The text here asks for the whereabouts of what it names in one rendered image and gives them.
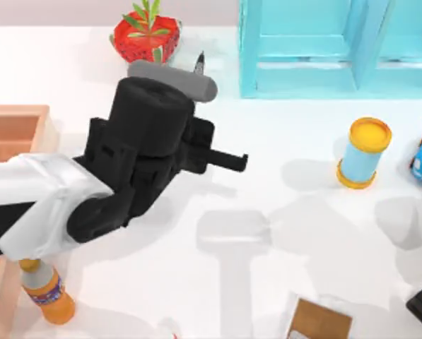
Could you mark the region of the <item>red strawberry plant pot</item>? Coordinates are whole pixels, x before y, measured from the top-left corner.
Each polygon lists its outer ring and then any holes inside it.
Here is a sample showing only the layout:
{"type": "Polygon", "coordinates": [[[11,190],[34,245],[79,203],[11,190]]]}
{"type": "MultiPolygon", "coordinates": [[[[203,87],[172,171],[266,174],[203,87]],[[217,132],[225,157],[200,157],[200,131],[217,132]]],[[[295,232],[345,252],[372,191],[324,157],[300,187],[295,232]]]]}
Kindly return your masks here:
{"type": "Polygon", "coordinates": [[[110,34],[110,43],[127,62],[144,60],[166,64],[180,42],[182,22],[160,15],[161,0],[141,0],[132,4],[110,34]]]}

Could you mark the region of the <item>blue can yellow lid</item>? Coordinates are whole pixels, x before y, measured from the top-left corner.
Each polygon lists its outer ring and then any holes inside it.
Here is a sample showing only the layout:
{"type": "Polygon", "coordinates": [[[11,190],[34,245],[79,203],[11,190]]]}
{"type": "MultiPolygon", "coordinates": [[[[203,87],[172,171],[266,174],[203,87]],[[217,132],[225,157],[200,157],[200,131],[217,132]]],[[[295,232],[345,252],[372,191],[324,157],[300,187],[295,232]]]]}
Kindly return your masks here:
{"type": "Polygon", "coordinates": [[[355,120],[349,129],[344,156],[337,165],[338,180],[351,189],[369,187],[391,139],[392,132],[383,121],[373,117],[355,120]]]}

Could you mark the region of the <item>shallow salmon box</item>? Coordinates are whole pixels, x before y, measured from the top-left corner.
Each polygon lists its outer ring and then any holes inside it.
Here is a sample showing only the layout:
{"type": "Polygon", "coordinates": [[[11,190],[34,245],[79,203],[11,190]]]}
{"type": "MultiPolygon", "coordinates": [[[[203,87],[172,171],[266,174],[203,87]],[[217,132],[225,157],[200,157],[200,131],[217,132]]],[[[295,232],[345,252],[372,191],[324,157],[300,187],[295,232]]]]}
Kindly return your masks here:
{"type": "MultiPolygon", "coordinates": [[[[0,105],[0,161],[22,152],[55,151],[59,142],[47,105],[0,105]]],[[[19,267],[0,256],[0,339],[9,339],[21,292],[19,267]]]]}

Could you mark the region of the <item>orange bottle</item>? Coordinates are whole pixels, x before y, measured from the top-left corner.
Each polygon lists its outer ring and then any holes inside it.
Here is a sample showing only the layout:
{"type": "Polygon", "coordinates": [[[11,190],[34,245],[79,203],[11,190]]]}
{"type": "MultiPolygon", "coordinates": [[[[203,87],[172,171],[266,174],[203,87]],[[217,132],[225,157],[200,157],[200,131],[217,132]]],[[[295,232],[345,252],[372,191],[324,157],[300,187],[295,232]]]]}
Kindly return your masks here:
{"type": "Polygon", "coordinates": [[[70,321],[76,304],[66,292],[63,280],[55,267],[40,259],[23,259],[19,262],[21,285],[29,298],[42,311],[46,321],[62,325],[70,321]]]}

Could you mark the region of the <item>brown cardboard box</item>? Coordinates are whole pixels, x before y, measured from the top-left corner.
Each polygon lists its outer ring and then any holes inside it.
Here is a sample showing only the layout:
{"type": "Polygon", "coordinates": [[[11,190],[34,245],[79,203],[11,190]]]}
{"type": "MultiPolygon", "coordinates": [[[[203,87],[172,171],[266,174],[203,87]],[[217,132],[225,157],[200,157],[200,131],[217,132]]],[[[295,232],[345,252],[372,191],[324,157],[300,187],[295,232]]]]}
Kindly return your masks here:
{"type": "Polygon", "coordinates": [[[349,339],[353,318],[299,298],[286,339],[349,339]]]}

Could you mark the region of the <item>light blue rack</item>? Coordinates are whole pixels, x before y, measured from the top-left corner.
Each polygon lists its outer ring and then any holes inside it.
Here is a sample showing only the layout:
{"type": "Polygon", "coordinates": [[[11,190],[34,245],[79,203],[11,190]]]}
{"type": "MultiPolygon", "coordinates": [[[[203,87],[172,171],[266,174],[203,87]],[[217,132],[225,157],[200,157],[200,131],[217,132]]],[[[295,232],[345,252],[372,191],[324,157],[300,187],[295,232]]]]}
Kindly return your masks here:
{"type": "Polygon", "coordinates": [[[239,0],[240,94],[422,99],[422,0],[239,0]]]}

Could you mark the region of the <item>pale grey rounded box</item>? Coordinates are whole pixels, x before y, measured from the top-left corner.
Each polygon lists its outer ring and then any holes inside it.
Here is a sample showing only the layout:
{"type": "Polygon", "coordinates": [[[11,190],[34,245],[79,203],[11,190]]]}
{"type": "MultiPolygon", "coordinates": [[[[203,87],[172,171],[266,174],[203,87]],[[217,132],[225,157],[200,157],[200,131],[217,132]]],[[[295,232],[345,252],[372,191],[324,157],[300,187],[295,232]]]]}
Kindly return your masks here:
{"type": "Polygon", "coordinates": [[[129,65],[127,75],[170,85],[195,102],[211,102],[218,94],[218,87],[212,78],[164,64],[136,60],[129,65]]]}

